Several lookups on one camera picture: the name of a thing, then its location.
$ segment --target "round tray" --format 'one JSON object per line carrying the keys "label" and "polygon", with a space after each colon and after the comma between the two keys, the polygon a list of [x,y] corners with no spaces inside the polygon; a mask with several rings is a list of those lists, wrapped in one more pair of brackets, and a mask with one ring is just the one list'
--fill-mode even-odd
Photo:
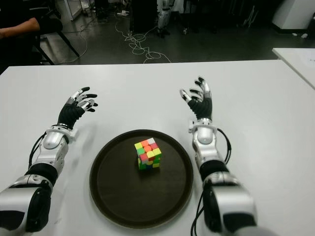
{"label": "round tray", "polygon": [[[139,170],[135,143],[154,138],[161,149],[159,168]],[[90,173],[90,191],[98,209],[111,221],[134,229],[171,220],[190,198],[192,165],[172,137],[134,130],[112,139],[99,152]]]}

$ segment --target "colorful cube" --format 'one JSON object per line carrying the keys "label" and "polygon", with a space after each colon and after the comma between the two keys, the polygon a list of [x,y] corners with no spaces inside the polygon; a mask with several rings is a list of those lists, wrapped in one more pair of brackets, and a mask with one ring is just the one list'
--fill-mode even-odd
{"label": "colorful cube", "polygon": [[138,167],[140,170],[158,168],[162,157],[154,138],[143,140],[134,145],[138,155]]}

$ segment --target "robotic arm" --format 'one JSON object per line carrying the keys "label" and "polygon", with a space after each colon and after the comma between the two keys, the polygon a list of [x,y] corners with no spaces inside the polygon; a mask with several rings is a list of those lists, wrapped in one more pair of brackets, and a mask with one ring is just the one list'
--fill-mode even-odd
{"label": "robotic arm", "polygon": [[[93,99],[85,100],[97,97],[96,94],[83,94],[89,89],[80,89],[67,100],[58,123],[47,129],[35,143],[28,171],[0,192],[0,234],[33,233],[46,226],[50,196],[63,170],[73,126],[86,111],[94,112],[93,106],[97,106]],[[32,156],[38,147],[39,155],[32,163]]]}
{"label": "robotic arm", "polygon": [[180,94],[197,117],[197,122],[190,123],[189,133],[193,136],[195,160],[203,181],[203,209],[207,227],[223,235],[275,236],[271,231],[257,227],[253,198],[229,172],[217,150],[217,128],[212,125],[209,86],[200,77],[195,84],[200,90],[190,89],[192,96],[184,90],[180,90]]}

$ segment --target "black cable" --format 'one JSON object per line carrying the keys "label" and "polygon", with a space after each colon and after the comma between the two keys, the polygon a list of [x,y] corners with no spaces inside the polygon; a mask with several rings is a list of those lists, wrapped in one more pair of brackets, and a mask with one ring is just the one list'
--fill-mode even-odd
{"label": "black cable", "polygon": [[[203,198],[203,195],[204,195],[204,191],[202,191],[202,193],[201,193],[201,196],[200,196],[200,199],[199,199],[199,203],[198,203],[198,207],[197,207],[197,211],[196,211],[196,217],[198,216],[198,212],[199,212],[199,208],[200,208],[200,204],[201,204],[201,200],[202,200],[202,198]],[[195,232],[195,235],[197,235],[197,222],[196,222],[196,224],[195,224],[195,226],[194,226],[194,232]]]}
{"label": "black cable", "polygon": [[30,153],[30,158],[29,158],[29,168],[31,167],[32,165],[32,159],[33,159],[33,156],[34,156],[34,153],[36,152],[36,150],[39,148],[39,144],[40,142],[42,141],[42,139],[45,137],[46,135],[46,132],[40,136],[37,141],[35,142],[33,148],[31,149],[31,153]]}
{"label": "black cable", "polygon": [[232,153],[232,146],[231,146],[231,143],[230,143],[230,140],[228,139],[228,137],[225,135],[225,133],[218,128],[218,131],[223,134],[223,136],[225,137],[225,140],[226,140],[226,144],[227,144],[227,152],[226,152],[226,157],[225,157],[225,164],[227,165],[229,160],[230,160],[230,157],[231,157],[231,153]]}
{"label": "black cable", "polygon": [[201,215],[201,213],[203,212],[203,210],[204,210],[204,207],[202,207],[200,212],[197,213],[196,218],[193,220],[193,223],[192,223],[191,229],[190,229],[190,236],[193,236],[193,233],[192,233],[193,228],[196,227],[197,220],[198,220],[199,216]]}

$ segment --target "robot finger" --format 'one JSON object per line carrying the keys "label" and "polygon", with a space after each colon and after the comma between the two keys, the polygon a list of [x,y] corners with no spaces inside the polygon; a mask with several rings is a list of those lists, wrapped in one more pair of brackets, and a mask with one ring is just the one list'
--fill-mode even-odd
{"label": "robot finger", "polygon": [[68,104],[73,104],[78,101],[79,96],[84,93],[85,91],[90,90],[90,87],[85,87],[82,89],[77,90],[67,101]]}
{"label": "robot finger", "polygon": [[181,90],[179,91],[179,93],[181,94],[181,97],[182,97],[187,103],[189,103],[189,102],[192,100],[191,97],[186,93],[185,90],[181,89]]}
{"label": "robot finger", "polygon": [[82,107],[86,102],[87,102],[86,100],[79,102],[78,105],[77,105],[77,107]]}
{"label": "robot finger", "polygon": [[81,94],[81,95],[79,95],[79,97],[77,98],[76,101],[81,102],[85,98],[95,98],[95,97],[97,97],[96,94]]}
{"label": "robot finger", "polygon": [[212,96],[211,96],[211,91],[209,89],[208,83],[203,78],[201,78],[200,76],[199,76],[198,80],[201,83],[200,87],[204,93],[204,97],[211,98]]}
{"label": "robot finger", "polygon": [[193,89],[193,88],[191,88],[189,91],[191,92],[193,96],[200,97],[201,100],[203,99],[203,92]]}
{"label": "robot finger", "polygon": [[193,100],[196,100],[196,102],[202,102],[202,100],[201,100],[200,97],[191,96],[191,98],[192,98]]}
{"label": "robot finger", "polygon": [[201,83],[198,80],[195,80],[195,84],[199,87],[201,87]]}
{"label": "robot finger", "polygon": [[95,103],[94,100],[90,99],[89,101],[86,101],[83,105],[81,105],[80,107],[86,112],[92,108],[94,103]]}

